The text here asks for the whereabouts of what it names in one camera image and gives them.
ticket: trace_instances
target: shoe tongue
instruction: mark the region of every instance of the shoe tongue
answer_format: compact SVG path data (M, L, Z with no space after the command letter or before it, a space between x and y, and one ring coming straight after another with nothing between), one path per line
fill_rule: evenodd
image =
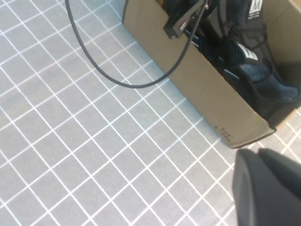
M262 64L262 58L258 54L249 50L239 42L234 41L231 46L230 54L234 65Z
M246 15L246 21L251 21L257 18L262 18L263 14L263 0L246 0L248 4L248 11Z

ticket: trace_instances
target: black sneaker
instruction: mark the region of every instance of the black sneaker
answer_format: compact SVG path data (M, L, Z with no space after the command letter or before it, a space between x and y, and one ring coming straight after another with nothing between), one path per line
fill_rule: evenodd
M266 25L263 21L264 0L220 0L225 1L226 12L221 9L220 18L225 29L230 28L232 38L249 50L274 63L267 43Z
M300 99L301 88L285 83L273 64L233 39L225 39L220 49L225 69L236 75L253 96L251 107L269 118L280 106Z

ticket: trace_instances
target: box flap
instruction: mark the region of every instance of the box flap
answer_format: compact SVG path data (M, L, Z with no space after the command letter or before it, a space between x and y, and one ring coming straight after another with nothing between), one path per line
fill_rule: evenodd
M279 2L283 1L274 0L274 5ZM278 64L301 62L300 6L301 0L289 0L281 15L268 26L269 45Z
M128 0L124 25L164 72L174 65L187 41L185 36L167 37L163 31L167 18L155 0ZM229 146L274 131L194 46L170 79Z

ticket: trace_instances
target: black object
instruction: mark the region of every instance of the black object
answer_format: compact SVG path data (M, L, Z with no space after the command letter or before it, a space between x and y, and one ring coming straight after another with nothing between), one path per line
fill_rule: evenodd
M188 38L187 42L186 42L186 45L181 53L181 55L179 56L178 60L175 62L174 66L164 75L162 75L159 79L153 81L153 82L150 82L150 83L147 83L147 84L143 84L143 85L130 85L130 84L127 84L127 83L123 83L123 82L120 82L114 78L112 78L111 76L109 76L105 71L103 71L98 65L97 63L94 61L94 59L91 57L91 55L89 54L87 48L85 47L85 44L83 43L81 37L80 37L80 34L77 30L77 27L76 27L76 24L74 22L74 18L73 18L73 15L72 15L72 11L71 11L71 7L70 7L70 3L69 3L69 0L65 0L65 4L66 4L66 9L67 9L67 12L68 12L68 16L69 16L69 19L70 19L70 23L72 25L72 28L73 28L73 31L75 33L75 36L81 46L81 48L83 49L84 53L86 54L87 58L89 59L89 61L91 62L91 64L96 68L96 70L102 74L105 78L107 78L108 80L110 80L111 82L114 82L115 84L117 85L120 85L120 86L123 86L123 87L126 87L126 88L132 88L132 89L142 89L142 88L146 88L146 87L150 87L150 86L153 86L161 81L163 81L165 78L167 78L169 75L171 75L171 73L173 73L175 71L175 69L179 66L179 64L181 63L181 61L183 60L183 58L185 57L186 53L187 53L187 50L191 44L191 41L193 39L193 36L198 28L198 24L202 18L202 15L206 9L206 5L208 4L208 1L209 0L204 0L204 3L203 5L200 7L199 9L199 12L198 12L198 15L197 15L197 18L195 20L195 24L193 26L193 29L191 31L191 36Z
M191 20L197 17L203 0L165 0L163 9L169 15L163 30L170 39L180 38Z
M277 152L239 150L232 189L239 226L301 225L301 165Z

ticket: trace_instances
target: black shoe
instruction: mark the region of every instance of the black shoe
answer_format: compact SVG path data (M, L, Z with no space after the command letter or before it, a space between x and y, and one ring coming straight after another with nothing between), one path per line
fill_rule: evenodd
M269 118L279 107L300 99L299 86L282 81L270 61L241 43L225 39L220 53L225 69L239 77L251 92L253 100L250 106L263 118Z

